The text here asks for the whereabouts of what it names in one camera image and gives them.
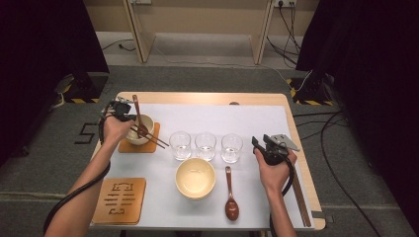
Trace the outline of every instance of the chopsticks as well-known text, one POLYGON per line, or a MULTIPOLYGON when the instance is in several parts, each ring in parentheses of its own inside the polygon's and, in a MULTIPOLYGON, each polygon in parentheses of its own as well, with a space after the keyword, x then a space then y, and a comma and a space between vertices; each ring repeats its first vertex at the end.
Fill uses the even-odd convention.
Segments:
POLYGON ((310 217, 308 216, 307 206, 305 205, 304 196, 302 195, 301 185, 299 184, 298 175, 296 172, 293 177, 293 192, 295 193, 296 203, 298 204, 299 213, 301 214, 302 224, 304 226, 311 226, 310 217))
POLYGON ((153 134, 151 134, 150 132, 148 132, 147 130, 144 130, 144 129, 142 129, 142 128, 140 128, 140 127, 138 127, 138 125, 137 124, 135 124, 134 125, 135 127, 136 127, 136 129, 134 129, 134 128, 130 128, 131 130, 133 130, 133 131, 135 131, 135 132, 137 132, 138 130, 141 130, 142 131, 142 133, 147 133, 148 135, 150 135, 151 136, 151 138, 149 138, 148 136, 143 136, 143 137, 145 137, 146 139, 148 139, 149 141, 151 141, 151 142, 153 142, 153 143, 155 143, 155 144, 157 144, 158 146, 160 146, 161 148, 163 148, 163 149, 165 149, 165 147, 164 146, 162 146, 161 144, 159 144, 157 141, 155 141, 154 139, 156 139, 156 140, 158 140, 158 141, 161 141, 163 144, 165 144, 166 146, 169 146, 169 144, 167 144, 166 142, 164 142, 164 141, 162 141, 162 140, 160 140, 158 137, 156 137, 156 136, 154 136, 153 134))

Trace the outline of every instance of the bowl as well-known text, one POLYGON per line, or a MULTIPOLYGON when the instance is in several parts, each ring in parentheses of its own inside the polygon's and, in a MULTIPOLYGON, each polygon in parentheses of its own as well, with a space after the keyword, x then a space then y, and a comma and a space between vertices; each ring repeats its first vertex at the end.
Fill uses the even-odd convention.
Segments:
MULTIPOLYGON (((148 115, 140 115, 141 121, 147 127, 148 132, 151 134, 154 134, 154 120, 148 115)), ((145 137, 138 138, 138 135, 136 134, 136 131, 133 131, 132 129, 129 130, 128 135, 126 136, 126 140, 133 144, 133 145, 142 145, 148 142, 148 139, 145 137)))
POLYGON ((207 196, 215 185, 215 170, 210 162, 201 158, 183 161, 176 171, 176 187, 190 199, 207 196))

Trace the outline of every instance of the white tabletop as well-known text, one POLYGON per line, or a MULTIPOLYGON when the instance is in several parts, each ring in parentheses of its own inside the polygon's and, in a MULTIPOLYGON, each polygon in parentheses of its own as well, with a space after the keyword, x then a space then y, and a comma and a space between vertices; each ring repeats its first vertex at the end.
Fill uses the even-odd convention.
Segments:
MULTIPOLYGON (((215 169, 216 182, 211 193, 200 200, 181 195, 175 185, 180 161, 173 158, 170 148, 157 147, 154 153, 120 153, 111 159, 107 178, 138 177, 146 179, 141 217, 136 225, 118 226, 121 229, 216 229, 256 230, 269 228, 269 205, 259 179, 259 168, 252 152, 252 136, 264 146, 263 135, 284 133, 290 136, 287 115, 282 106, 214 106, 141 104, 142 114, 159 122, 159 138, 168 142, 177 130, 189 132, 192 139, 202 131, 217 138, 215 157, 210 161, 215 169), (243 150, 237 163, 227 164, 220 157, 221 138, 230 132, 243 138, 243 150), (224 205, 228 199, 225 166, 232 169, 232 192, 238 202, 240 215, 236 221, 227 219, 224 205)), ((299 166, 295 165, 301 176, 299 166)), ((311 223, 312 216, 304 184, 301 184, 311 223)), ((287 209, 295 229, 304 227, 293 189, 285 196, 287 209)))

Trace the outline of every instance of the cork coaster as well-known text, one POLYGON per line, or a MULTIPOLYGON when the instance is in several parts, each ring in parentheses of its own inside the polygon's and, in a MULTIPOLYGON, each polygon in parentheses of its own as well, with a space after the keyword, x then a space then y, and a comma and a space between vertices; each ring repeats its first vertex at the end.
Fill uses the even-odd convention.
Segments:
MULTIPOLYGON (((158 133, 160 131, 160 123, 154 123, 154 136, 158 137, 158 133)), ((142 145, 133 145, 129 143, 126 139, 121 140, 120 146, 118 147, 118 151, 121 153, 153 153, 156 151, 157 144, 151 141, 148 141, 142 145)))
POLYGON ((92 222, 124 225, 138 223, 144 192, 144 178, 104 180, 92 222))

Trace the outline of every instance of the wooden spoon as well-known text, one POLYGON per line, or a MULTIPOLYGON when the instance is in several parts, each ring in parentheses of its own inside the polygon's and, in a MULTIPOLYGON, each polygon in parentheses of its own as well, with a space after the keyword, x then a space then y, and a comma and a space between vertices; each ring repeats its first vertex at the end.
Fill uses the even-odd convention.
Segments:
POLYGON ((236 220, 238 218, 239 209, 231 191, 231 168, 229 166, 225 167, 225 175, 227 176, 228 184, 228 201, 225 204, 225 214, 229 220, 236 220))
POLYGON ((136 117, 138 118, 138 128, 136 129, 136 134, 138 135, 138 137, 146 136, 148 133, 148 128, 141 121, 141 114, 139 113, 138 97, 136 95, 132 95, 132 100, 133 100, 133 104, 135 105, 136 117))

